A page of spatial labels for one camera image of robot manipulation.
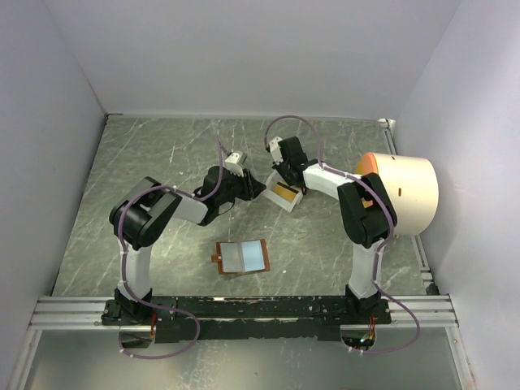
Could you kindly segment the brown leather card holder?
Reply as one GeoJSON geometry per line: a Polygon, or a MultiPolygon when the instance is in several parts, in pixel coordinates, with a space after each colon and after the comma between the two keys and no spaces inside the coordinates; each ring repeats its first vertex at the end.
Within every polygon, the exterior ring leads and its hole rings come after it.
{"type": "Polygon", "coordinates": [[[243,242],[217,242],[211,261],[220,275],[248,275],[271,269],[264,239],[243,242]]]}

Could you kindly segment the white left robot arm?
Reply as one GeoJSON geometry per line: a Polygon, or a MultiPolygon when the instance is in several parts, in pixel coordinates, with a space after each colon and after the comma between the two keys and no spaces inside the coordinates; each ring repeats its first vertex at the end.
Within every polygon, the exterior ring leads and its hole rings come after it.
{"type": "Polygon", "coordinates": [[[168,187],[146,176],[110,212],[109,222],[121,249],[120,277],[115,302],[131,323],[141,324],[152,313],[150,261],[154,243],[171,219],[205,227],[220,216],[220,207],[240,199],[255,200],[266,189],[245,169],[235,175],[211,167],[191,193],[168,187]]]}

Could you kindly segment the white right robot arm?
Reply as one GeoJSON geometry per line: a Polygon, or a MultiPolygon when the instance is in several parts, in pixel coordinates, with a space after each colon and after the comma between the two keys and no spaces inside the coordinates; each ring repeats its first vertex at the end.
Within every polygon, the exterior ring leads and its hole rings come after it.
{"type": "Polygon", "coordinates": [[[300,140],[275,137],[266,147],[273,168],[286,184],[336,199],[347,237],[353,242],[353,269],[345,288],[344,312],[354,323],[362,323],[379,303],[379,260],[397,225],[397,213],[375,172],[355,175],[309,160],[300,140]]]}

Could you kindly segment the white plastic card bin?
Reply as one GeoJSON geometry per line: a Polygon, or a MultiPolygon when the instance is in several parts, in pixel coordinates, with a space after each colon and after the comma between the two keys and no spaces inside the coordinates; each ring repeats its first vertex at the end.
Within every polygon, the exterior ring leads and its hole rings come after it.
{"type": "Polygon", "coordinates": [[[303,192],[289,186],[277,171],[268,176],[265,185],[262,195],[287,212],[292,212],[303,198],[303,192]]]}

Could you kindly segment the white cylinder with orange lid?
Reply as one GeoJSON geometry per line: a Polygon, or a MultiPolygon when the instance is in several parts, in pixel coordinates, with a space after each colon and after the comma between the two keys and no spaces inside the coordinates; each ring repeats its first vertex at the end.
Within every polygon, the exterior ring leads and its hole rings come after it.
{"type": "Polygon", "coordinates": [[[356,172],[379,175],[396,211],[397,236],[417,236],[431,224],[438,207],[439,187],[429,160],[368,152],[361,156],[356,172]]]}

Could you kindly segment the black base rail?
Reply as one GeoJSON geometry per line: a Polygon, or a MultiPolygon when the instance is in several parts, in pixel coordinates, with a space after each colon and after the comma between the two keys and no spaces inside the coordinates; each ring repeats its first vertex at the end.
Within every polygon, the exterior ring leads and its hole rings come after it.
{"type": "Polygon", "coordinates": [[[375,296],[173,297],[147,296],[149,306],[126,297],[106,302],[101,323],[154,332],[158,343],[182,340],[315,338],[339,341],[341,331],[391,322],[388,302],[375,296]]]}

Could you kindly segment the aluminium extrusion rail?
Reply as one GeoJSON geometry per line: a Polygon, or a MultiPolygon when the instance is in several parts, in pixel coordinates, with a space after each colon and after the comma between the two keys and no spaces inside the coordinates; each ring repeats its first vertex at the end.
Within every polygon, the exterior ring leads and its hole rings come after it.
{"type": "Polygon", "coordinates": [[[38,299],[28,329],[48,330],[115,330],[104,326],[101,316],[111,297],[41,297],[38,299]]]}

